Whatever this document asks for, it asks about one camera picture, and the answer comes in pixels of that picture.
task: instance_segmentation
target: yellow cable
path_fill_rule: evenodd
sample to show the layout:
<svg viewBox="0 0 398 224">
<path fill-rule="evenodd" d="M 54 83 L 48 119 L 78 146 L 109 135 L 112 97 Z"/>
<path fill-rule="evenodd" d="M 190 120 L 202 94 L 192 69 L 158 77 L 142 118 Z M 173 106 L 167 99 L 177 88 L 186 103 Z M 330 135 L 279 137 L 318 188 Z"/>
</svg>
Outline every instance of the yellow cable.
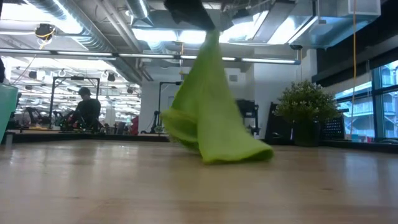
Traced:
<svg viewBox="0 0 398 224">
<path fill-rule="evenodd" d="M 303 49 L 300 49 L 300 61 L 303 61 Z M 303 81 L 303 65 L 300 64 L 300 81 Z"/>
<path fill-rule="evenodd" d="M 49 32 L 48 34 L 44 34 L 44 35 L 37 35 L 36 34 L 36 37 L 48 37 L 49 35 L 53 34 L 54 32 L 55 32 L 55 29 L 52 29 L 52 31 Z"/>
<path fill-rule="evenodd" d="M 45 40 L 43 41 L 43 43 L 40 45 L 40 47 L 39 47 L 39 50 L 42 50 L 43 48 L 44 48 L 44 46 L 46 46 L 47 45 L 47 39 L 48 39 L 49 37 L 48 36 L 46 36 L 46 38 L 45 38 Z"/>
<path fill-rule="evenodd" d="M 354 58 L 354 87 L 353 87 L 353 99 L 352 99 L 352 105 L 351 105 L 351 129 L 349 132 L 350 138 L 352 139 L 353 136 L 353 121 L 354 121 L 354 104 L 355 104 L 355 85 L 356 85 L 356 0 L 354 0 L 354 14 L 353 14 L 353 29 L 354 29 L 354 53 L 353 53 L 353 58 Z"/>
</svg>

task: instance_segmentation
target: black shirt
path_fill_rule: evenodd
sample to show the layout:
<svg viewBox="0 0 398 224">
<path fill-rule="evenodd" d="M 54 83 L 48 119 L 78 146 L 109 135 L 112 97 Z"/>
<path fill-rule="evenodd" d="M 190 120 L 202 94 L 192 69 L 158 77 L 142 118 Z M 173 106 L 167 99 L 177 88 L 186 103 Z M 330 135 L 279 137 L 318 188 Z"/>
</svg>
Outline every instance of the black shirt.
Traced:
<svg viewBox="0 0 398 224">
<path fill-rule="evenodd" d="M 97 99 L 83 100 L 77 104 L 76 110 L 80 112 L 85 121 L 91 121 L 100 116 L 101 103 Z"/>
</svg>

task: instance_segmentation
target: potted plant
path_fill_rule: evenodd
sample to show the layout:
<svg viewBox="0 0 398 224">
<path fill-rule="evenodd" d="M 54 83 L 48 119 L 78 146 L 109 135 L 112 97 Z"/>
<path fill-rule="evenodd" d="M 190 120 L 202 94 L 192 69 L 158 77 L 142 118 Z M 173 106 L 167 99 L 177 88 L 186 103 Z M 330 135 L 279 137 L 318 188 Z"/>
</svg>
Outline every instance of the potted plant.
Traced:
<svg viewBox="0 0 398 224">
<path fill-rule="evenodd" d="M 293 124 L 298 146 L 318 146 L 320 123 L 339 115 L 335 97 L 308 80 L 292 83 L 279 100 L 274 114 Z"/>
</svg>

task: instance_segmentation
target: ceiling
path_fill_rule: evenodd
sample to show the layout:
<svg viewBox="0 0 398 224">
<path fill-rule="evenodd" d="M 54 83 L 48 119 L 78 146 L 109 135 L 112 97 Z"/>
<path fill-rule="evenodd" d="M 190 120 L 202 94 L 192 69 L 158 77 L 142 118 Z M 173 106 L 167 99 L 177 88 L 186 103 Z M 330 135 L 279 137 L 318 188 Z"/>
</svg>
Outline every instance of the ceiling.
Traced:
<svg viewBox="0 0 398 224">
<path fill-rule="evenodd" d="M 204 0 L 203 5 L 215 25 L 224 31 L 220 39 L 224 57 L 296 59 L 297 53 L 289 47 L 288 40 L 293 39 L 305 26 L 308 26 L 306 32 L 290 44 L 301 44 L 305 49 L 328 47 L 350 35 L 347 30 L 350 29 L 352 20 L 350 21 L 347 16 L 335 19 L 338 17 L 336 12 L 333 12 L 335 6 L 330 3 L 336 1 L 326 1 L 328 4 L 324 6 L 320 4 L 319 12 L 324 15 L 327 23 L 332 25 L 332 30 L 327 35 L 316 36 L 316 38 L 313 38 L 310 31 L 317 28 L 318 23 L 309 23 L 316 21 L 314 10 L 317 5 L 309 0 Z M 197 55 L 205 36 L 204 31 L 198 30 L 197 27 L 184 22 L 176 24 L 160 0 L 145 1 L 148 3 L 148 17 L 155 27 L 146 26 L 143 23 L 144 19 L 133 19 L 135 22 L 131 23 L 132 12 L 127 9 L 126 0 L 58 0 L 63 4 L 64 10 L 72 12 L 64 15 L 62 20 L 57 20 L 54 14 L 43 11 L 43 8 L 37 8 L 37 5 L 35 7 L 25 3 L 50 4 L 53 0 L 6 0 L 5 2 L 0 21 L 0 47 L 2 48 L 39 49 L 42 47 L 45 50 L 92 51 L 91 46 L 84 43 L 81 34 L 73 33 L 76 24 L 84 27 L 84 35 L 94 33 L 98 35 L 99 37 L 95 40 L 99 40 L 102 46 L 106 46 L 101 49 L 106 49 L 105 51 L 108 52 L 131 53 L 141 50 L 144 53 L 155 54 L 181 54 L 183 52 L 186 55 Z M 117 16 L 109 17 L 107 12 L 112 13 L 106 2 L 114 8 Z M 233 15 L 238 9 L 244 8 L 248 8 L 250 13 L 245 19 L 249 18 L 251 21 L 232 26 Z M 360 23 L 359 29 L 376 17 L 377 15 L 363 16 L 366 22 Z M 39 40 L 34 35 L 34 30 L 40 23 L 53 24 L 57 27 L 48 42 Z M 7 69 L 11 71 L 11 76 L 9 76 L 11 83 L 18 83 L 18 87 L 26 97 L 29 96 L 28 98 L 38 97 L 38 94 L 41 94 L 43 99 L 47 99 L 51 91 L 49 84 L 52 82 L 52 77 L 57 76 L 61 71 L 65 72 L 65 77 L 79 74 L 86 78 L 99 78 L 101 81 L 99 94 L 103 108 L 123 103 L 127 97 L 132 101 L 139 101 L 139 85 L 142 82 L 178 80 L 179 73 L 181 71 L 188 73 L 193 63 L 191 60 L 131 58 L 104 61 L 99 60 L 100 58 L 72 56 L 34 59 L 31 55 L 9 55 L 3 59 L 8 64 Z M 225 62 L 224 65 L 226 68 L 239 69 L 242 73 L 251 66 L 250 63 L 241 62 Z M 41 80 L 29 78 L 31 71 L 40 71 L 40 74 L 44 74 L 44 78 Z M 115 74 L 114 82 L 107 80 L 106 76 L 109 73 Z M 92 91 L 95 91 L 95 85 L 89 80 L 84 82 L 69 80 L 68 84 L 74 87 L 92 86 Z M 26 85 L 31 85 L 32 89 L 26 90 Z M 75 92 L 68 89 L 70 86 L 60 85 L 56 89 L 56 93 L 59 94 L 57 99 L 60 100 L 56 104 L 59 108 L 65 108 L 62 100 Z M 129 87 L 134 88 L 133 94 L 127 93 Z M 124 115 L 138 114 L 139 110 L 139 105 L 118 107 L 118 113 Z"/>
</svg>

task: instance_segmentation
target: fluorescent light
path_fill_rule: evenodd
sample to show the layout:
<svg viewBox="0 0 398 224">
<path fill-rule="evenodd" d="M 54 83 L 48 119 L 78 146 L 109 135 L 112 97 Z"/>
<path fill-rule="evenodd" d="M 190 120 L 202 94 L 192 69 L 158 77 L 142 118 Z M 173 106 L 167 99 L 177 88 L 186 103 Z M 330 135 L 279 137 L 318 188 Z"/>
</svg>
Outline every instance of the fluorescent light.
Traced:
<svg viewBox="0 0 398 224">
<path fill-rule="evenodd" d="M 109 58 L 105 58 L 105 57 L 88 57 L 88 60 L 116 60 L 116 57 L 109 57 Z"/>
<path fill-rule="evenodd" d="M 185 30 L 182 31 L 178 40 L 188 44 L 201 44 L 206 39 L 206 31 L 202 30 Z"/>
<path fill-rule="evenodd" d="M 194 55 L 181 55 L 181 59 L 195 60 L 197 56 Z"/>
<path fill-rule="evenodd" d="M 51 54 L 49 50 L 26 50 L 26 49 L 0 49 L 0 53 Z"/>
<path fill-rule="evenodd" d="M 303 35 L 303 33 L 305 31 L 307 31 L 307 29 L 309 29 L 312 24 L 314 24 L 316 21 L 318 20 L 318 16 L 315 16 L 307 25 L 305 25 L 300 31 L 298 31 L 289 41 L 288 43 L 291 44 L 293 43 L 295 40 L 297 40 L 297 38 L 299 38 L 301 35 Z"/>
<path fill-rule="evenodd" d="M 102 53 L 102 52 L 65 52 L 65 51 L 58 51 L 60 55 L 81 55 L 81 56 L 112 56 L 112 53 Z"/>
<path fill-rule="evenodd" d="M 33 5 L 4 3 L 1 20 L 50 22 L 53 17 Z"/>
<path fill-rule="evenodd" d="M 220 35 L 220 42 L 227 43 L 231 39 L 245 39 L 246 34 L 251 31 L 253 25 L 253 21 L 235 24 Z"/>
<path fill-rule="evenodd" d="M 132 31 L 137 39 L 146 42 L 177 41 L 174 30 L 133 29 Z"/>
<path fill-rule="evenodd" d="M 18 30 L 2 30 L 0 31 L 0 35 L 34 35 L 35 32 L 31 31 L 18 31 Z"/>
<path fill-rule="evenodd" d="M 291 64 L 291 65 L 295 65 L 298 63 L 298 61 L 296 60 L 283 60 L 283 59 L 273 59 L 273 58 L 242 58 L 242 62 L 279 63 L 279 64 Z"/>
<path fill-rule="evenodd" d="M 227 61 L 227 62 L 233 62 L 233 61 L 235 61 L 235 58 L 232 58 L 232 57 L 223 57 L 223 60 L 224 60 L 224 61 Z"/>
<path fill-rule="evenodd" d="M 134 58 L 161 58 L 173 59 L 174 55 L 160 55 L 160 54 L 119 54 L 120 57 L 134 57 Z"/>
<path fill-rule="evenodd" d="M 249 33 L 246 35 L 246 40 L 251 40 L 253 39 L 254 35 L 257 34 L 257 31 L 260 29 L 261 24 L 264 22 L 264 20 L 266 19 L 267 15 L 268 15 L 269 11 L 264 11 L 262 13 L 260 13 L 260 15 L 258 16 L 258 18 L 255 19 L 254 15 L 253 19 L 255 20 L 253 27 L 251 28 L 251 30 L 249 31 Z"/>
<path fill-rule="evenodd" d="M 274 32 L 267 44 L 285 44 L 295 34 L 295 26 L 292 18 L 288 17 Z"/>
</svg>

